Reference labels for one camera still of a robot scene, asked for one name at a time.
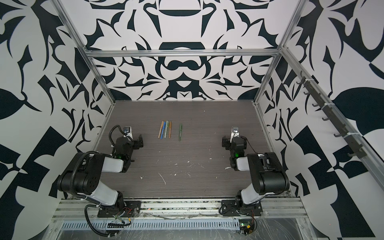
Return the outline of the tan pen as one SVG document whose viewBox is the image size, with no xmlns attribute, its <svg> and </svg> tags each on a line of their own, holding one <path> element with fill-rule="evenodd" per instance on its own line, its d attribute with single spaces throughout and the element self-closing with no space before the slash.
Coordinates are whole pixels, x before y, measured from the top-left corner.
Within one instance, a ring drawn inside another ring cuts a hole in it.
<svg viewBox="0 0 384 240">
<path fill-rule="evenodd" d="M 161 126 L 160 126 L 160 130 L 159 130 L 159 133 L 158 133 L 158 139 L 160 139 L 162 137 L 162 132 L 163 132 L 164 124 L 165 124 L 165 122 L 162 121 L 161 122 Z"/>
</svg>

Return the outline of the blue pen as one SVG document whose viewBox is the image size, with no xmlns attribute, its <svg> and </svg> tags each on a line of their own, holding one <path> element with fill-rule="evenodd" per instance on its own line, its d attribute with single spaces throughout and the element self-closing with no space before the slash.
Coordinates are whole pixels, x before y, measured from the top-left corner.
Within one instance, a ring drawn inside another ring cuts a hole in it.
<svg viewBox="0 0 384 240">
<path fill-rule="evenodd" d="M 164 137 L 165 128 L 166 128 L 166 122 L 162 121 L 162 128 L 161 128 L 161 132 L 160 132 L 160 139 L 162 139 Z"/>
</svg>

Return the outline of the light green pen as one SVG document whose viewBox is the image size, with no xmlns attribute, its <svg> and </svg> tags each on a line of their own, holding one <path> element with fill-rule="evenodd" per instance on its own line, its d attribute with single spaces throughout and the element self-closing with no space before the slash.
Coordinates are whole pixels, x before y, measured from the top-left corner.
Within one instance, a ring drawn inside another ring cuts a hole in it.
<svg viewBox="0 0 384 240">
<path fill-rule="evenodd" d="M 164 139 L 167 138 L 168 128 L 169 128 L 169 121 L 166 121 L 165 129 L 164 129 L 164 134 L 163 134 L 163 138 Z"/>
</svg>

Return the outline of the brown pen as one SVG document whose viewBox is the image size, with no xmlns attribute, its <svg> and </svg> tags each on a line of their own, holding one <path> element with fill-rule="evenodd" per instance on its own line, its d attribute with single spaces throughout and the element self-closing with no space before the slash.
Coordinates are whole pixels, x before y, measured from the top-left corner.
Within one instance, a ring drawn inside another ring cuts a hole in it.
<svg viewBox="0 0 384 240">
<path fill-rule="evenodd" d="M 171 138 L 171 134 L 172 134 L 172 122 L 169 121 L 169 124 L 168 124 L 168 138 L 169 139 Z"/>
</svg>

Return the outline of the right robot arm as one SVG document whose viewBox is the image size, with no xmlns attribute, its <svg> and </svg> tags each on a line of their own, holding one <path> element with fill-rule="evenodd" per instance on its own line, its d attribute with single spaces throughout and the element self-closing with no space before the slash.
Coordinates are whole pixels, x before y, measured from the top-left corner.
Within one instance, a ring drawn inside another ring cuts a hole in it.
<svg viewBox="0 0 384 240">
<path fill-rule="evenodd" d="M 240 190 L 234 201 L 222 201 L 219 213 L 223 216 L 240 216 L 260 213 L 260 201 L 268 196 L 280 195 L 290 188 L 289 179 L 275 153 L 245 154 L 248 139 L 245 137 L 222 138 L 222 147 L 230 151 L 231 168 L 249 172 L 251 183 Z"/>
</svg>

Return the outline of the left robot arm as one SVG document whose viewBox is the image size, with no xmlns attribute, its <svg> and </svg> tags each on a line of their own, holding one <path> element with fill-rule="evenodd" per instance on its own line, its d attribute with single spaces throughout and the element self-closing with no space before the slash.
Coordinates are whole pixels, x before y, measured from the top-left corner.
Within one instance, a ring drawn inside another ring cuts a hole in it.
<svg viewBox="0 0 384 240">
<path fill-rule="evenodd" d="M 102 173 L 125 173 L 128 171 L 134 150 L 144 146 L 142 135 L 138 139 L 119 137 L 111 155 L 89 151 L 77 153 L 67 168 L 58 177 L 59 191 L 87 200 L 105 211 L 124 214 L 128 209 L 123 194 L 101 181 Z"/>
</svg>

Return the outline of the green circuit board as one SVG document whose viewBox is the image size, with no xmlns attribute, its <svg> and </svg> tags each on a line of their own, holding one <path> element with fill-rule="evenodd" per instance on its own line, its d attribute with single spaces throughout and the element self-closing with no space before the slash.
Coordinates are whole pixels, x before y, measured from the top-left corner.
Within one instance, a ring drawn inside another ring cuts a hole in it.
<svg viewBox="0 0 384 240">
<path fill-rule="evenodd" d="M 258 223 L 255 219 L 253 220 L 239 220 L 240 228 L 239 232 L 242 235 L 252 234 L 258 227 Z"/>
</svg>

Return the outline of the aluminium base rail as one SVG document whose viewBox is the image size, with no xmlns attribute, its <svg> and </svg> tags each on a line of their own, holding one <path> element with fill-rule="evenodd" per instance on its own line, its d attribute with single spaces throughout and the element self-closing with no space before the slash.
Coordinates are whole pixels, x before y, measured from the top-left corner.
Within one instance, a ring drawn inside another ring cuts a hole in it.
<svg viewBox="0 0 384 240">
<path fill-rule="evenodd" d="M 92 218 L 113 218 L 120 215 L 128 217 L 150 218 L 192 218 L 192 217 L 217 217 L 222 201 L 234 201 L 234 198 L 211 199 L 126 199 L 128 209 L 124 214 L 114 214 L 100 208 L 89 209 Z M 264 198 L 260 201 L 262 211 L 252 213 L 255 217 L 268 218 L 305 218 L 307 212 L 299 198 Z"/>
</svg>

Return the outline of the wall hook rack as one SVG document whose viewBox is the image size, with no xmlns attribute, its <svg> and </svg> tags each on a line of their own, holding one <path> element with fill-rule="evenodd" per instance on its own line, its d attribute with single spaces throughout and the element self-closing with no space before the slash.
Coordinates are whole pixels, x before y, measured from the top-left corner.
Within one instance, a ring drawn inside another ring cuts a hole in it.
<svg viewBox="0 0 384 240">
<path fill-rule="evenodd" d="M 359 159 L 368 157 L 370 155 L 370 148 L 367 142 L 352 127 L 337 105 L 321 89 L 316 80 L 301 75 L 301 80 L 298 84 L 306 88 L 305 95 L 309 95 L 315 100 L 313 107 L 324 112 L 326 116 L 323 118 L 323 121 L 329 121 L 335 127 L 337 132 L 334 134 L 334 137 L 342 138 L 352 149 L 352 153 L 349 156 L 358 157 Z"/>
</svg>

